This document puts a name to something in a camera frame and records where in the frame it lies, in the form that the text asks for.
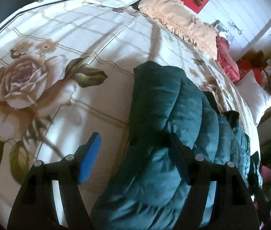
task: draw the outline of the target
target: ruffled pillow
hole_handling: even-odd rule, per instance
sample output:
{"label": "ruffled pillow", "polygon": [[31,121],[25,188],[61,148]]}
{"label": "ruffled pillow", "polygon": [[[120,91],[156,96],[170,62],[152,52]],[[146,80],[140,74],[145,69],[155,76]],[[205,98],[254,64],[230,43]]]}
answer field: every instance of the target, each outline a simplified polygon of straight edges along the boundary
{"label": "ruffled pillow", "polygon": [[236,83],[240,80],[239,67],[231,58],[228,41],[220,36],[216,37],[217,61],[221,65],[227,77]]}
{"label": "ruffled pillow", "polygon": [[217,29],[199,20],[183,7],[180,0],[142,0],[138,8],[162,23],[172,33],[217,59]]}

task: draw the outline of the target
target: green puffer jacket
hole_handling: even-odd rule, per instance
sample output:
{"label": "green puffer jacket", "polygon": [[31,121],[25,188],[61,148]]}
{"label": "green puffer jacket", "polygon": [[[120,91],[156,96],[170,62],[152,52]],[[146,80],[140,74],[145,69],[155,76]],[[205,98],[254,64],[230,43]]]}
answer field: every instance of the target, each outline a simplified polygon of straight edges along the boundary
{"label": "green puffer jacket", "polygon": [[[175,132],[209,162],[234,162],[247,183],[249,138],[238,113],[218,113],[211,95],[199,90],[180,68],[146,62],[134,69],[130,147],[91,212],[97,230],[173,228],[190,186],[169,158],[163,139],[167,133]],[[215,189],[211,182],[202,225],[209,222]]]}

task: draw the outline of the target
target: metal screw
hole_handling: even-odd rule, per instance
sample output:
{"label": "metal screw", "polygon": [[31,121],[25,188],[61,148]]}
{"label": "metal screw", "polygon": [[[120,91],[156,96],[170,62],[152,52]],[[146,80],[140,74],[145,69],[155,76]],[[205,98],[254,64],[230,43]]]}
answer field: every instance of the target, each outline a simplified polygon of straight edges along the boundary
{"label": "metal screw", "polygon": [[42,165],[42,161],[38,160],[34,163],[35,167],[41,166]]}
{"label": "metal screw", "polygon": [[234,163],[233,162],[227,162],[227,165],[230,167],[230,168],[234,168]]}
{"label": "metal screw", "polygon": [[203,157],[202,156],[195,156],[195,159],[199,162],[203,161]]}
{"label": "metal screw", "polygon": [[73,155],[73,154],[69,154],[69,155],[67,155],[67,156],[65,157],[65,159],[66,159],[67,161],[71,161],[71,160],[74,159],[74,155]]}

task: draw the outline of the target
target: bed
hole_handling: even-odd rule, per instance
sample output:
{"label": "bed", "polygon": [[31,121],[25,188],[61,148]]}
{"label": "bed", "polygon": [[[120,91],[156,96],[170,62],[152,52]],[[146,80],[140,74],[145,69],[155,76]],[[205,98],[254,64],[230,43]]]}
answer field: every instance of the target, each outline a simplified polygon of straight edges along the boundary
{"label": "bed", "polygon": [[[0,24],[4,227],[32,164],[74,153],[97,131],[101,150],[79,187],[90,213],[128,147],[133,69],[148,60],[182,68],[196,86],[213,93],[220,112],[239,112],[251,154],[260,152],[251,111],[219,63],[133,9],[137,1],[41,0]],[[21,82],[27,83],[20,88]],[[63,222],[62,209],[57,212]]]}

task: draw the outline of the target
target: pillowcase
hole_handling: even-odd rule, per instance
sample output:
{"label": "pillowcase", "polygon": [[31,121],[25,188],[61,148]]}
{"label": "pillowcase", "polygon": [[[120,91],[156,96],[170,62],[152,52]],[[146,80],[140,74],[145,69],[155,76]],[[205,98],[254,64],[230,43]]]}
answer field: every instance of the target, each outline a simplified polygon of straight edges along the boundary
{"label": "pillowcase", "polygon": [[239,67],[231,58],[228,41],[220,36],[216,37],[217,61],[221,65],[227,77],[236,83],[240,80]]}
{"label": "pillowcase", "polygon": [[180,0],[142,0],[138,8],[162,23],[172,33],[198,49],[217,59],[217,29],[211,24],[203,23],[183,7]]}
{"label": "pillowcase", "polygon": [[258,84],[252,70],[236,87],[248,105],[255,125],[258,126],[265,111],[271,107],[271,95]]}

